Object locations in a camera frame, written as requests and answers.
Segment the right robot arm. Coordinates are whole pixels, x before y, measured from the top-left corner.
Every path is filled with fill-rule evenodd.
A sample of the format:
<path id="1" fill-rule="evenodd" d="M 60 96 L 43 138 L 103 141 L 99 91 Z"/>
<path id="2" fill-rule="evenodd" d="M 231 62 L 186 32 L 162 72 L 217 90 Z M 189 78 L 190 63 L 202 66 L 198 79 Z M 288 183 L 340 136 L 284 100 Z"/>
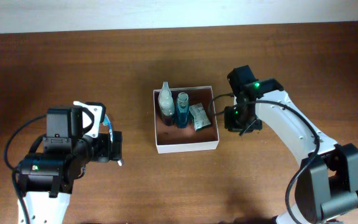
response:
<path id="1" fill-rule="evenodd" d="M 245 65 L 227 80 L 235 100 L 224 109 L 225 128 L 245 134 L 267 124 L 300 167 L 285 192 L 287 211 L 274 217 L 274 223 L 335 223 L 336 217 L 358 209 L 355 145 L 340 145 L 324 134 L 276 79 L 258 80 Z"/>

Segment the blue white toothbrush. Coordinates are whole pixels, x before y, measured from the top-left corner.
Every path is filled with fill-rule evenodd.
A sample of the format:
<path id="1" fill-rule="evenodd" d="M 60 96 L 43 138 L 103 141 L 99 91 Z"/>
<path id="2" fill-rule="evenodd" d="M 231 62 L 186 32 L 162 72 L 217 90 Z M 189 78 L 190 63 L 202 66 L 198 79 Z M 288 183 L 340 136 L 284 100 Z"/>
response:
<path id="1" fill-rule="evenodd" d="M 104 115 L 103 126 L 107 126 L 109 128 L 110 141 L 113 142 L 113 140 L 114 140 L 113 126 L 112 126 L 107 114 Z M 119 160 L 117 160 L 117 164 L 120 167 L 122 167 L 124 165 L 124 161 L 122 159 L 119 159 Z"/>

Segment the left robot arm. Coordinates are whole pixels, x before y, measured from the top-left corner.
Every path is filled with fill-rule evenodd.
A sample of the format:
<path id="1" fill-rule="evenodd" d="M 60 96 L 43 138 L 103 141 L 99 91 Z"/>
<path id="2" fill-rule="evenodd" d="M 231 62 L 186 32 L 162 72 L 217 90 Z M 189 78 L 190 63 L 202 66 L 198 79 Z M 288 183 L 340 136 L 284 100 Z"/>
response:
<path id="1" fill-rule="evenodd" d="M 73 184 L 90 162 L 122 160 L 122 133 L 115 131 L 102 103 L 74 101 L 49 108 L 47 130 L 12 168 L 18 223 L 62 223 Z"/>

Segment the blue mouthwash bottle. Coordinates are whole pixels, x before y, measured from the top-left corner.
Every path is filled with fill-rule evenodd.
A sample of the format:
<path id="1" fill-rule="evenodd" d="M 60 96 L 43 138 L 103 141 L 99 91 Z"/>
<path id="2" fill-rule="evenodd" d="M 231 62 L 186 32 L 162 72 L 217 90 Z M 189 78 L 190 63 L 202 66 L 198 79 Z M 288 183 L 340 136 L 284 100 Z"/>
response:
<path id="1" fill-rule="evenodd" d="M 185 92 L 181 92 L 177 96 L 177 126 L 186 128 L 188 125 L 189 115 L 189 96 Z"/>

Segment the clear bottle with purple liquid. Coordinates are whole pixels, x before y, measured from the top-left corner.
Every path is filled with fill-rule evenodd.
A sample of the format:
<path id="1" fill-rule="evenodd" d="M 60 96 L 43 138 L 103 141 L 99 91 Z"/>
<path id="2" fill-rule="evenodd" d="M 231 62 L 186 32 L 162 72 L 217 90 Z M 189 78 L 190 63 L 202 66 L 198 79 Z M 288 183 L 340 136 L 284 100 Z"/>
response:
<path id="1" fill-rule="evenodd" d="M 166 126 L 173 126 L 175 105 L 168 82 L 163 82 L 162 89 L 158 95 L 158 105 L 160 107 L 160 114 L 163 124 Z"/>

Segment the green white packet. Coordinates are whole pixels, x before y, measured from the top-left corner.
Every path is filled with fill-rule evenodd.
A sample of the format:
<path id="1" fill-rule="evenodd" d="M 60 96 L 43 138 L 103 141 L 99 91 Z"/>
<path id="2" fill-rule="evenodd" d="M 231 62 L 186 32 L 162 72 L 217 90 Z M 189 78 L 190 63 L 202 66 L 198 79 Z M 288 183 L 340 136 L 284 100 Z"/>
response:
<path id="1" fill-rule="evenodd" d="M 204 110 L 204 107 L 201 103 L 191 105 L 189 107 L 189 111 L 196 132 L 212 126 L 212 123 L 209 120 Z"/>

